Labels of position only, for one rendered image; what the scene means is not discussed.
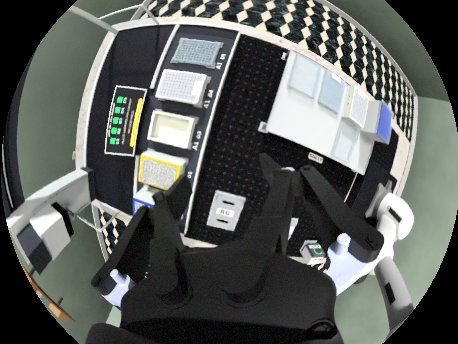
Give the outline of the white ready key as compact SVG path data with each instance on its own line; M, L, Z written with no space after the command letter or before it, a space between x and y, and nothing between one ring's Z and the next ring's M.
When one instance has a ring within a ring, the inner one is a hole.
M306 241L300 249L307 265L319 264L326 255L317 241ZM302 251L303 250L303 251ZM321 251L322 250L322 251Z

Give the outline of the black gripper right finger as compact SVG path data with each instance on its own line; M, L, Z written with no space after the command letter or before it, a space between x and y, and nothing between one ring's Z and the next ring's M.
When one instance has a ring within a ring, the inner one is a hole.
M325 273L335 282L337 295L362 283L384 245L383 234L357 217L315 167L306 165L296 172L283 169L266 153L259 157L271 189L260 217L253 218L238 251L220 273L226 296L235 303L259 297L275 249L286 255L294 196L303 196L312 216L327 254Z

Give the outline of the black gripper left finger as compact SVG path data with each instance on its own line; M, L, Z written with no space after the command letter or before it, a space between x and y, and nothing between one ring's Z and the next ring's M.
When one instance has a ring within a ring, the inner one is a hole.
M123 295L145 278L149 260L150 291L168 305L186 298L188 288L178 258L185 247L177 221L192 194L186 173L165 194L154 193L155 204L137 209L108 260L93 277L91 285L120 311Z

